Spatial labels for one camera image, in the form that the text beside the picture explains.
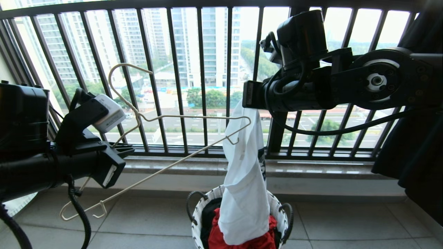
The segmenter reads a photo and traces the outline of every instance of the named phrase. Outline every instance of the wire hanger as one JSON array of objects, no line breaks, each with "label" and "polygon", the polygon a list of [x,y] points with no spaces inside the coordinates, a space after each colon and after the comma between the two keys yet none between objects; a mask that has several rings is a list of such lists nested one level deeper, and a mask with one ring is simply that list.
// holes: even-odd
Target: wire hanger
[{"label": "wire hanger", "polygon": [[[188,156],[185,156],[185,157],[181,158],[180,160],[178,160],[178,161],[176,161],[176,162],[170,164],[169,166],[167,166],[167,167],[165,167],[165,168],[163,168],[163,169],[157,171],[156,173],[154,173],[154,174],[152,174],[152,175],[150,175],[150,176],[148,176],[148,177],[146,177],[146,178],[144,178],[144,179],[142,179],[142,180],[140,180],[140,181],[134,183],[133,185],[131,185],[131,186],[129,186],[129,187],[127,187],[127,188],[125,188],[125,189],[119,191],[118,193],[116,193],[116,194],[114,194],[114,195],[112,195],[112,196],[110,196],[110,197],[108,197],[108,198],[106,198],[106,199],[104,199],[104,200],[101,200],[99,203],[97,203],[97,204],[95,204],[95,205],[92,205],[92,206],[90,206],[89,208],[85,209],[85,212],[86,212],[86,211],[88,211],[88,210],[91,210],[91,209],[93,209],[93,208],[96,208],[96,207],[98,207],[98,206],[101,206],[101,208],[102,208],[102,210],[103,210],[103,214],[101,214],[101,215],[99,215],[99,216],[93,214],[93,216],[94,216],[95,218],[102,218],[102,217],[104,217],[104,216],[106,216],[106,215],[108,214],[108,212],[107,212],[107,210],[106,210],[106,206],[105,206],[105,203],[106,203],[106,202],[108,202],[108,201],[110,201],[110,200],[112,200],[112,199],[114,199],[114,198],[116,198],[116,197],[122,195],[123,193],[125,193],[125,192],[127,192],[128,190],[130,190],[130,189],[132,189],[132,188],[138,186],[139,184],[141,184],[141,183],[143,183],[143,182],[145,182],[145,181],[151,179],[152,177],[154,177],[154,176],[156,176],[156,175],[159,175],[159,174],[163,173],[164,171],[166,171],[166,170],[168,170],[169,168],[171,168],[171,167],[173,167],[173,166],[179,164],[180,162],[182,162],[182,161],[184,161],[184,160],[186,160],[186,159],[188,159],[188,158],[191,158],[191,157],[195,156],[196,154],[198,154],[198,153],[200,153],[200,152],[202,152],[202,151],[204,151],[204,150],[206,150],[206,149],[208,149],[208,148],[214,146],[215,144],[217,144],[217,143],[219,143],[219,142],[221,142],[221,141],[223,141],[223,140],[225,140],[225,139],[228,140],[231,144],[237,144],[237,143],[239,142],[239,139],[237,138],[237,141],[236,141],[236,142],[233,142],[233,141],[230,139],[230,137],[231,137],[232,135],[236,134],[237,132],[239,132],[239,131],[245,129],[246,127],[248,127],[248,126],[252,123],[252,122],[251,122],[251,119],[250,119],[249,117],[246,117],[246,116],[241,116],[241,117],[208,117],[208,116],[197,116],[197,117],[196,117],[196,116],[188,116],[188,115],[161,115],[161,116],[155,117],[155,118],[153,118],[153,119],[147,119],[143,114],[139,113],[139,111],[137,110],[137,108],[135,108],[130,102],[128,102],[124,97],[122,97],[122,95],[121,95],[120,93],[118,93],[118,92],[115,90],[115,88],[113,87],[111,76],[112,76],[113,71],[114,71],[116,68],[120,67],[120,66],[130,66],[130,67],[136,68],[136,69],[138,69],[138,70],[141,70],[141,71],[143,71],[143,72],[146,72],[146,73],[152,74],[152,72],[149,71],[149,70],[146,70],[146,69],[143,69],[143,68],[140,68],[140,67],[137,67],[137,66],[134,66],[134,65],[128,64],[128,63],[120,63],[120,64],[117,64],[117,65],[115,65],[115,66],[110,70],[109,75],[108,75],[108,83],[109,83],[109,86],[110,86],[111,89],[112,89],[112,90],[113,90],[113,91],[114,91],[114,92],[120,97],[120,99],[121,99],[125,104],[127,104],[127,105],[128,105],[133,111],[134,111],[134,113],[136,114],[135,116],[136,116],[136,120],[137,120],[137,125],[136,125],[134,128],[130,129],[129,131],[125,132],[125,133],[124,133],[119,139],[117,139],[117,141],[115,142],[115,144],[113,145],[113,147],[115,147],[115,146],[118,144],[118,142],[119,142],[120,140],[123,139],[123,137],[125,137],[127,134],[129,134],[129,133],[132,132],[133,130],[137,129],[140,125],[142,125],[141,122],[140,122],[139,117],[144,118],[144,119],[145,119],[146,121],[148,121],[148,122],[155,121],[155,120],[157,120],[157,119],[162,119],[162,118],[164,118],[164,117],[180,117],[180,118],[183,117],[183,118],[201,118],[201,119],[208,119],[208,118],[214,118],[214,119],[242,119],[242,118],[245,118],[245,119],[247,119],[249,122],[248,122],[247,124],[245,124],[243,127],[241,127],[241,128],[239,128],[238,130],[234,131],[233,133],[231,133],[231,134],[229,134],[229,135],[225,135],[225,136],[224,136],[223,138],[221,138],[220,140],[218,140],[218,141],[216,141],[216,142],[214,142],[214,143],[212,143],[212,144],[210,144],[210,145],[208,145],[208,146],[205,146],[205,147],[199,149],[198,151],[196,151],[196,152],[194,152],[194,153],[192,153],[192,154],[190,154],[190,155],[188,155]],[[80,187],[80,191],[82,191],[82,190],[86,187],[86,185],[87,185],[87,183],[89,182],[90,179],[91,179],[91,178],[88,177],[88,179],[87,179],[87,180],[83,183],[83,185]],[[60,210],[60,213],[59,213],[60,218],[62,218],[62,220],[64,220],[64,221],[72,220],[73,218],[75,218],[75,217],[78,216],[78,214],[75,214],[75,215],[73,215],[73,216],[71,216],[71,217],[68,217],[68,218],[65,217],[64,212],[65,212],[66,208],[67,208],[69,205],[72,205],[72,203],[71,203],[71,202],[68,202],[67,204],[65,204],[65,205],[62,207],[62,209]]]}]

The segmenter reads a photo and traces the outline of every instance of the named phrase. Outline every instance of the black railing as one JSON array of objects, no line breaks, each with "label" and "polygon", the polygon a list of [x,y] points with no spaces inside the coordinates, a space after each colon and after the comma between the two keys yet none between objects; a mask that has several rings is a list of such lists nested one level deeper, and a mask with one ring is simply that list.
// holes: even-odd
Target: black railing
[{"label": "black railing", "polygon": [[[374,33],[372,42],[369,46],[369,51],[374,50],[377,47],[383,25],[386,20],[388,11],[390,10],[401,10],[408,11],[409,18],[406,22],[404,32],[411,25],[412,21],[418,10],[420,9],[419,1],[414,0],[397,0],[397,1],[385,1],[385,0],[372,0],[372,1],[353,1],[353,0],[314,0],[310,1],[311,6],[320,6],[324,17],[326,16],[326,11],[328,7],[346,7],[352,8],[350,19],[348,22],[347,30],[343,38],[342,47],[347,47],[350,42],[351,34],[353,31],[354,23],[357,17],[357,12],[360,8],[374,8],[381,9],[381,15],[377,24],[376,31]],[[142,15],[142,10],[145,8],[166,8],[167,11],[167,26],[169,29],[169,39],[171,43],[172,61],[174,67],[174,77],[176,82],[177,98],[179,105],[180,115],[184,114],[183,108],[183,98],[182,98],[182,88],[180,85],[180,75],[179,75],[179,64],[177,59],[176,45],[175,45],[175,35],[171,9],[172,8],[183,8],[183,7],[194,7],[197,9],[197,26],[198,26],[198,47],[199,47],[199,58],[200,58],[200,79],[201,79],[201,91],[202,91],[202,112],[203,115],[207,115],[206,111],[206,89],[205,89],[205,67],[204,67],[204,55],[203,55],[203,32],[202,32],[202,8],[203,7],[227,7],[227,68],[226,68],[226,116],[230,116],[230,87],[231,87],[231,61],[232,61],[232,26],[233,26],[233,7],[259,7],[258,12],[258,25],[257,25],[257,36],[256,36],[256,47],[255,47],[255,60],[253,63],[253,75],[252,79],[257,79],[258,66],[259,66],[259,40],[261,39],[262,23],[263,23],[263,13],[264,7],[270,6],[288,6],[290,7],[289,15],[293,16],[300,12],[309,10],[310,6],[306,5],[306,2],[292,1],[292,0],[222,0],[217,2],[208,2],[202,0],[189,0],[189,1],[179,1],[179,0],[152,0],[152,1],[138,1],[138,0],[126,0],[126,1],[102,1],[102,2],[83,2],[83,3],[71,3],[71,4],[57,4],[50,6],[38,6],[30,8],[13,9],[8,11],[0,11],[0,36],[2,37],[0,42],[0,52],[6,60],[6,63],[11,71],[14,80],[17,83],[25,83],[29,86],[43,86],[42,79],[39,78],[34,63],[31,59],[30,53],[27,51],[23,38],[17,27],[15,18],[18,17],[29,17],[31,19],[32,26],[35,30],[36,37],[42,48],[43,55],[49,65],[51,73],[54,77],[55,83],[61,92],[62,98],[66,106],[70,104],[70,98],[66,92],[62,79],[59,72],[57,71],[56,64],[53,57],[51,56],[48,44],[45,41],[41,26],[39,24],[38,16],[45,14],[52,14],[55,17],[58,31],[63,40],[63,45],[66,49],[67,55],[69,57],[70,63],[72,64],[75,77],[78,84],[83,89],[87,89],[84,76],[81,74],[80,66],[75,57],[74,50],[69,41],[67,35],[66,26],[62,19],[62,14],[66,12],[79,12],[81,17],[81,23],[85,29],[85,35],[89,43],[93,60],[97,67],[97,72],[99,78],[102,82],[103,89],[106,95],[111,96],[111,92],[108,86],[108,80],[105,74],[104,67],[102,65],[97,44],[95,43],[93,33],[91,30],[91,25],[89,23],[88,17],[86,15],[87,11],[92,10],[105,10],[110,20],[112,37],[116,45],[118,60],[120,62],[127,62],[124,54],[124,49],[121,43],[121,34],[119,34],[117,29],[116,12],[117,9],[135,9],[137,12],[137,21],[140,26],[140,35],[142,38],[142,44],[144,49],[144,54],[146,57],[146,63],[149,70],[153,71],[152,64],[152,51],[149,50],[147,31],[144,24],[144,19]],[[126,80],[130,101],[137,107],[136,93],[132,87],[130,73],[128,68],[123,68],[123,75]],[[154,97],[155,111],[157,115],[162,115],[162,110],[160,108],[159,94],[157,89],[157,84],[155,80],[155,75],[149,75],[152,94]],[[354,105],[348,104],[342,121],[340,122],[340,128],[345,128],[346,124],[351,116]],[[400,111],[400,108],[395,108],[394,113]],[[325,120],[327,111],[323,110],[319,114],[319,118],[316,125],[316,130],[320,130],[322,123]],[[375,111],[370,111],[366,117],[366,121],[373,119]],[[52,109],[50,109],[51,115],[51,125],[50,125],[50,137],[54,138],[56,130],[60,126],[60,120]],[[280,116],[276,118],[281,118],[283,121],[287,119],[287,113],[279,114]],[[295,120],[294,127],[297,128],[300,125],[300,120],[303,115],[302,111],[298,111]],[[159,120],[159,128],[161,132],[161,138],[163,145],[152,145],[148,143],[146,138],[146,133],[144,128],[140,126],[139,132],[142,144],[135,145],[136,155],[139,156],[185,156],[192,152],[197,151],[208,144],[208,124],[206,120],[203,120],[203,134],[204,142],[202,146],[193,146],[187,143],[187,133],[185,127],[184,118],[180,119],[181,133],[183,136],[183,145],[168,145],[167,144],[167,134],[164,127],[164,121]],[[268,153],[267,157],[270,159],[295,159],[295,160],[348,160],[348,161],[372,161],[376,158],[382,144],[387,137],[390,129],[392,128],[393,121],[386,124],[384,130],[381,132],[374,148],[361,148],[360,145],[366,134],[367,129],[360,131],[355,144],[352,148],[341,148],[339,147],[339,142],[342,138],[341,135],[337,135],[334,138],[333,143],[330,147],[318,147],[318,136],[312,138],[310,146],[306,147],[295,147],[295,133],[291,134],[289,143],[287,147],[282,147],[282,139],[284,136],[284,130],[278,126],[274,121],[271,121],[269,128],[269,140],[268,140]],[[118,131],[121,134],[124,133],[122,125],[118,125]],[[106,134],[100,134],[103,140],[106,140]],[[199,157],[224,157],[223,150],[220,146],[214,146],[209,148],[198,155]]]}]

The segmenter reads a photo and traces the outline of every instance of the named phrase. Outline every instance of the woven basket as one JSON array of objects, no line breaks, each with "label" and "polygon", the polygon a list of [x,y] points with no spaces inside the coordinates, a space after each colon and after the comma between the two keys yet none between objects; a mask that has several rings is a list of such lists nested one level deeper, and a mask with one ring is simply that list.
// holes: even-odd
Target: woven basket
[{"label": "woven basket", "polygon": [[[206,194],[203,194],[200,191],[193,191],[189,194],[186,200],[186,209],[188,212],[189,219],[191,220],[192,238],[194,239],[195,246],[198,249],[204,249],[202,241],[200,240],[200,231],[202,228],[202,211],[211,200],[223,197],[224,191],[225,187],[223,185],[220,185],[212,189]],[[194,209],[194,213],[191,215],[189,200],[194,194],[200,195],[201,198]],[[289,235],[291,234],[292,224],[294,222],[294,213],[292,211],[291,205],[289,205],[288,203],[282,205],[279,202],[279,200],[269,191],[268,191],[268,201],[271,210],[271,215],[277,220],[277,230],[281,232],[283,235],[279,245],[279,249],[281,249],[283,248],[283,245],[286,243],[286,240],[289,238]],[[285,207],[288,208],[289,210],[289,221],[284,211]]]}]

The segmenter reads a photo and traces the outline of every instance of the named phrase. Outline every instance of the basket handle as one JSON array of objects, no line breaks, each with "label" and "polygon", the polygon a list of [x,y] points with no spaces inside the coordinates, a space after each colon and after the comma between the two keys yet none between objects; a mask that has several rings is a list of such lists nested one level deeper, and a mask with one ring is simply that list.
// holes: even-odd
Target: basket handle
[{"label": "basket handle", "polygon": [[285,203],[283,205],[281,205],[281,207],[279,207],[278,211],[280,212],[283,208],[288,208],[289,209],[289,224],[288,224],[288,228],[284,231],[284,235],[281,238],[281,242],[282,245],[284,245],[286,243],[286,240],[289,239],[289,235],[291,235],[292,232],[292,225],[294,224],[294,211],[292,209],[292,206],[289,203]]},{"label": "basket handle", "polygon": [[189,200],[191,198],[191,196],[193,196],[194,194],[199,194],[201,197],[203,197],[205,200],[208,199],[208,197],[200,192],[200,191],[192,191],[189,195],[188,198],[186,199],[186,212],[188,213],[188,217],[191,220],[192,223],[194,223],[195,225],[197,225],[197,221],[195,220],[194,216],[191,215],[191,211],[190,211],[190,206],[189,206]]}]

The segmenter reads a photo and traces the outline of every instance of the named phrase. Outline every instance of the tile floor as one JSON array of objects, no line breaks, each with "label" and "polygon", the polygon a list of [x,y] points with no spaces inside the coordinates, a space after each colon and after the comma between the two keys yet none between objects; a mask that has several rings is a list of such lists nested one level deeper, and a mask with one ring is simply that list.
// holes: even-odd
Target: tile floor
[{"label": "tile floor", "polygon": [[[89,249],[194,249],[182,198],[127,194],[108,203],[108,216],[88,212],[93,230]],[[104,195],[81,197],[84,207]],[[63,222],[58,213],[68,198],[60,192],[40,194],[16,217],[34,249],[79,249],[79,219]],[[298,203],[287,249],[443,249],[402,203]],[[0,249],[18,249],[8,229],[0,231]]]}]

